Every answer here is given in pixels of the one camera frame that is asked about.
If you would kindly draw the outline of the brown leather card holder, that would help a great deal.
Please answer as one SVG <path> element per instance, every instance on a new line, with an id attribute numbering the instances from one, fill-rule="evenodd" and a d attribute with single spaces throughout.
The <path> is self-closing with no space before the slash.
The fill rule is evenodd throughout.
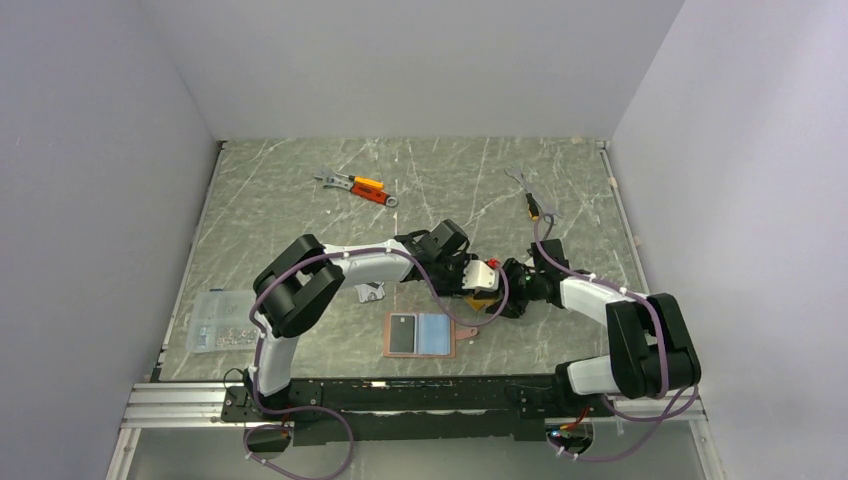
<path id="1" fill-rule="evenodd" d="M 389 318 L 392 314 L 414 314 L 417 317 L 416 349 L 413 354 L 390 354 Z M 473 340 L 477 327 L 457 328 L 445 314 L 389 313 L 383 328 L 383 356 L 387 358 L 454 358 L 459 340 Z"/>

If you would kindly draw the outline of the silver magnetic stripe card stack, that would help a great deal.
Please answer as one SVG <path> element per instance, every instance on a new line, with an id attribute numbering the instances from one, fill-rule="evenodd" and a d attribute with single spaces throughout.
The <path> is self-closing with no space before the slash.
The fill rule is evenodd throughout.
<path id="1" fill-rule="evenodd" d="M 368 282 L 355 286 L 360 303 L 380 301 L 385 297 L 383 282 Z"/>

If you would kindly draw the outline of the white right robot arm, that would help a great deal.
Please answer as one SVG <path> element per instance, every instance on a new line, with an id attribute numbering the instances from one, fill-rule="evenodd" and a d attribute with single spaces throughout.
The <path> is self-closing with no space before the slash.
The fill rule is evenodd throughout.
<path id="1" fill-rule="evenodd" d="M 533 243 L 530 254 L 530 265 L 514 258 L 503 264 L 501 296 L 487 313 L 518 318 L 529 303 L 544 301 L 586 316 L 607 332 L 608 354 L 556 367 L 558 382 L 550 392 L 557 411 L 574 415 L 592 395 L 657 397 L 700 382 L 700 361 L 674 296 L 633 293 L 574 270 L 558 239 Z"/>

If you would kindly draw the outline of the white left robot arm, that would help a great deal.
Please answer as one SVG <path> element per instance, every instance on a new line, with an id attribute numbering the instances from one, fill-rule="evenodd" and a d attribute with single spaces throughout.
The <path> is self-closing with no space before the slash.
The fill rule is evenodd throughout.
<path id="1" fill-rule="evenodd" d="M 463 277 L 476 260 L 470 240 L 452 220 L 432 230 L 396 235 L 384 242 L 338 246 L 304 234 L 254 280 L 249 319 L 260 338 L 247 379 L 248 407 L 264 420 L 279 417 L 299 338 L 320 320 L 336 294 L 366 283 L 423 281 L 436 298 L 468 293 Z"/>

